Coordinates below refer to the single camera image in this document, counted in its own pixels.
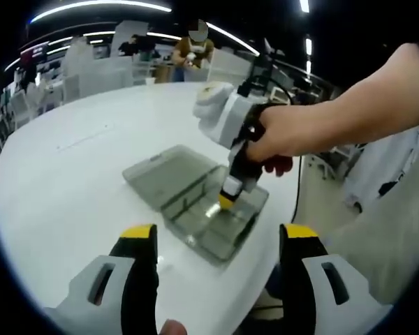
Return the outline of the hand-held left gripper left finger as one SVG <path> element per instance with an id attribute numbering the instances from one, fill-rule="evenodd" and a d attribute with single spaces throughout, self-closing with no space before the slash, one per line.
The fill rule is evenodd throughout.
<path id="1" fill-rule="evenodd" d="M 64 334 L 156 334 L 157 260 L 157 226 L 129 228 L 44 312 Z"/>

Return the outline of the person's left hand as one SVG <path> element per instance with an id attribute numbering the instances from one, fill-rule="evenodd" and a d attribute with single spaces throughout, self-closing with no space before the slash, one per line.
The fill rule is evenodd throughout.
<path id="1" fill-rule="evenodd" d="M 181 322 L 167 319 L 164 322 L 159 335 L 187 335 L 187 330 Z"/>

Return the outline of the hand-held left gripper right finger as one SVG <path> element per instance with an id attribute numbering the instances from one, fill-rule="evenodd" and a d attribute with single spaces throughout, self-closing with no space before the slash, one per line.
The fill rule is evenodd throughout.
<path id="1" fill-rule="evenodd" d="M 370 293 L 368 280 L 329 254 L 309 227 L 279 228 L 284 329 L 289 334 L 368 334 L 391 311 Z"/>

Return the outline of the person's right hand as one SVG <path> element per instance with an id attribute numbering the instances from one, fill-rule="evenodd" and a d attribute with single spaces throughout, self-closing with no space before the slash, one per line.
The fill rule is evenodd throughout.
<path id="1" fill-rule="evenodd" d="M 275 105 L 260 116 L 265 132 L 247 147 L 249 160 L 278 177 L 293 167 L 293 157 L 327 151 L 337 145 L 332 103 Z"/>

